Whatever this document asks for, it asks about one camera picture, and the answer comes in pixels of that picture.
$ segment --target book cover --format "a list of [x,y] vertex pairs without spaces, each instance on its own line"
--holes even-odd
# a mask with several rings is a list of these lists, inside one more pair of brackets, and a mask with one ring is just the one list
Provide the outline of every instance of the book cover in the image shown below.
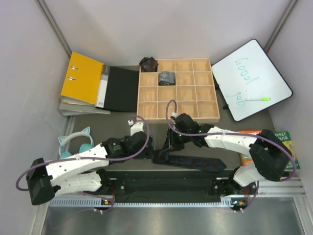
[[[261,133],[261,131],[239,131],[240,133],[248,133],[248,134],[259,134]],[[300,169],[300,165],[299,165],[299,161],[297,159],[297,156],[295,154],[294,151],[294,147],[293,147],[293,143],[290,137],[290,134],[288,131],[280,131],[280,132],[274,132],[275,136],[289,149],[289,151],[291,152],[295,163],[297,165],[297,170]],[[247,156],[245,154],[239,154],[240,155],[240,161],[241,161],[241,165],[248,165],[249,163],[253,162],[252,158],[250,156]],[[286,171],[292,171],[293,170],[293,166],[292,163],[289,162],[287,167],[286,167]]]
[[95,106],[104,64],[73,52],[61,92],[61,102]]
[[137,111],[139,71],[105,65],[95,107],[117,112]]
[[110,111],[96,109],[92,106],[66,104],[60,102],[59,112],[64,116],[73,116],[81,114],[110,114]]

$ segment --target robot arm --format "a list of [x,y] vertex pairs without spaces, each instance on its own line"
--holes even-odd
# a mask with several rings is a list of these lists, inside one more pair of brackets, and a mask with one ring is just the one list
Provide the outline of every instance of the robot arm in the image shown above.
[[[125,136],[122,139],[109,138],[86,152],[68,157],[68,159],[72,158],[75,161],[51,163],[30,171],[26,175],[26,181],[32,205],[39,205],[50,201],[55,196],[71,192],[100,191],[105,193],[110,184],[110,179],[105,170],[92,173],[88,173],[88,171],[103,168],[113,162],[80,160],[80,158],[118,159],[138,152],[143,147],[147,135],[143,132],[142,122],[130,123],[130,125],[131,136]],[[32,166],[43,162],[43,158],[36,159]]]
[[[240,136],[240,134],[237,136],[227,135],[227,133],[237,134],[237,132],[223,130],[210,124],[200,126],[187,114],[179,115],[174,118],[174,121],[175,128],[183,133],[221,133],[221,135],[208,135],[203,137],[182,137],[177,133],[170,133],[167,141],[176,141],[179,150],[184,148],[184,143],[192,141],[198,147],[224,148],[252,157],[253,163],[235,169],[232,179],[229,179],[231,184],[238,184],[235,185],[237,188],[245,187],[252,182],[262,179],[279,181],[289,162],[289,158],[279,149],[256,137]],[[263,130],[259,135],[275,142],[290,153],[271,131]]]

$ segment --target metal corner post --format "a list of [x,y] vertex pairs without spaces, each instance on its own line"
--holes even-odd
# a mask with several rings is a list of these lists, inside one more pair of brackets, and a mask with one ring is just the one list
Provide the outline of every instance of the metal corner post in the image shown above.
[[45,18],[47,19],[49,25],[52,27],[53,31],[55,32],[55,35],[57,36],[57,38],[59,39],[62,47],[64,48],[65,52],[67,53],[67,55],[70,57],[72,54],[71,49],[69,48],[61,30],[59,29],[57,23],[55,22],[52,14],[50,13],[47,4],[45,3],[44,0],[35,0],[35,2],[38,4],[39,8],[41,9],[41,11],[43,12],[43,14],[45,15]]
[[280,19],[280,21],[278,22],[276,28],[274,29],[272,35],[270,36],[268,42],[266,43],[265,47],[264,47],[264,51],[266,53],[268,53],[269,49],[271,48],[271,46],[273,45],[273,43],[275,42],[277,36],[279,35],[280,31],[282,30],[283,26],[285,25],[285,23],[287,22],[287,19],[289,18],[289,16],[291,15],[293,9],[296,7],[296,4],[299,2],[299,0],[291,0],[288,7],[286,8],[286,11],[284,12],[282,18]]

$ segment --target white wall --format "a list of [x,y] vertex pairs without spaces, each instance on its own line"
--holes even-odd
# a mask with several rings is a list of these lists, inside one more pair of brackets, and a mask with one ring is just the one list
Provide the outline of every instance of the white wall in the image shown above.
[[46,0],[71,50],[111,65],[265,46],[290,0]]
[[23,235],[36,207],[15,181],[34,159],[57,157],[68,57],[34,0],[2,2],[0,22],[0,234]]
[[278,130],[289,130],[301,167],[300,176],[313,208],[313,3],[301,0],[269,51],[294,91],[270,111]]

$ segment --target green marker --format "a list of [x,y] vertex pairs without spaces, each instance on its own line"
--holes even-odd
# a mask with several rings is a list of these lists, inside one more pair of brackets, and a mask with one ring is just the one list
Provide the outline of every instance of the green marker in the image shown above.
[[249,98],[246,101],[269,101],[270,97],[262,97],[262,98]]

